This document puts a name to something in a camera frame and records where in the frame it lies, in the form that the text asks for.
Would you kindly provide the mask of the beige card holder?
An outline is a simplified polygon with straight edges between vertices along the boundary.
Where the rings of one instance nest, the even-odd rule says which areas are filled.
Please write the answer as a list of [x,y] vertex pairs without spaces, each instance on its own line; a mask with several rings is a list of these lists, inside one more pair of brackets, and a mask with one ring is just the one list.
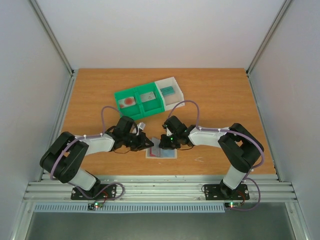
[[[154,146],[159,147],[160,140],[156,137],[151,139]],[[145,158],[146,159],[176,159],[178,157],[178,153],[176,149],[161,149],[160,148],[160,157],[152,157],[150,156],[150,148],[146,149]]]

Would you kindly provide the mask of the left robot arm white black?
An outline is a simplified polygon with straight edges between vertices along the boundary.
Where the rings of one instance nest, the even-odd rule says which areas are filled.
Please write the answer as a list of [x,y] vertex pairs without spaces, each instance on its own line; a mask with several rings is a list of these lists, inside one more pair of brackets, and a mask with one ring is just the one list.
[[52,179],[79,187],[89,199],[96,199],[101,193],[99,180],[81,169],[86,156],[113,152],[121,147],[137,152],[153,146],[154,143],[132,118],[122,116],[115,126],[96,135],[61,133],[42,156],[39,165],[50,173]]

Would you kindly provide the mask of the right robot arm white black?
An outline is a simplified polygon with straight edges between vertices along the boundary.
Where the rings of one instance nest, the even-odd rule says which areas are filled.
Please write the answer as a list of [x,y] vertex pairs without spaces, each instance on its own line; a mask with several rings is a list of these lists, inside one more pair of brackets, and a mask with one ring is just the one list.
[[181,146],[222,149],[230,162],[228,172],[218,187],[225,200],[234,197],[249,172],[264,163],[264,147],[239,123],[225,128],[187,127],[176,116],[171,116],[162,127],[166,133],[160,137],[161,149],[178,150]]

